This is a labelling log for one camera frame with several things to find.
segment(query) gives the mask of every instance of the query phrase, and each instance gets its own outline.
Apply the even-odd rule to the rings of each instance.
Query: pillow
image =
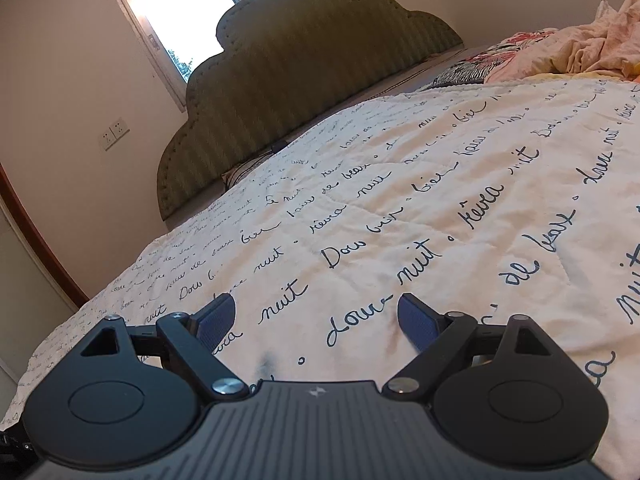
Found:
[[[245,162],[241,162],[240,164],[236,164],[229,171],[222,174],[222,182],[225,184],[225,190],[229,191],[233,186],[235,186],[242,179],[249,176],[249,174],[255,170],[258,166],[260,166],[265,160],[273,156],[273,152],[269,149],[260,154],[255,155]]]
[[[444,88],[453,85],[482,84],[489,72],[497,66],[506,63],[517,52],[545,39],[556,28],[543,28],[535,32],[518,32],[500,43],[490,46],[484,52],[468,57],[444,70],[433,82],[423,89]]]

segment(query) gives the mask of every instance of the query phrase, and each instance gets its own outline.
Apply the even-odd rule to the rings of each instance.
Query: bed sheet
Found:
[[[484,323],[536,320],[609,403],[596,463],[637,479],[639,102],[630,83],[554,78],[340,111],[58,327],[0,428],[105,314],[148,324],[223,292],[237,316],[214,354],[248,383],[382,385],[415,356],[396,319],[411,292]]]

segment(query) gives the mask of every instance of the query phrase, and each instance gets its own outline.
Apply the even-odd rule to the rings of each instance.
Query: tufted headboard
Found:
[[[348,97],[462,43],[395,0],[241,0],[220,19],[224,52],[187,84],[187,122],[158,167],[166,219],[238,162]]]

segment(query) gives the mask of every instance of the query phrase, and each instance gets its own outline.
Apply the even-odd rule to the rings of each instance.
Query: triangular hole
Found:
[[[518,331],[516,354],[551,355],[529,328],[521,328]]]
[[[113,328],[103,328],[82,351],[81,356],[92,357],[94,355],[113,355],[117,353],[118,340],[116,339],[116,331]]]

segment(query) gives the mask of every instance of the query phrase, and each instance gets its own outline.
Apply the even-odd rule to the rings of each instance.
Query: tree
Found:
[[[180,61],[180,58],[178,56],[176,56],[176,54],[175,54],[175,52],[173,50],[168,50],[167,52],[169,53],[169,56],[171,57],[171,61],[174,62],[174,65],[177,66],[178,70],[182,74],[182,78],[185,81],[188,81],[189,80],[189,76],[191,75],[191,72],[193,72],[193,68],[191,68],[191,65],[193,64],[193,59],[191,59],[190,62],[185,63],[183,61]]]

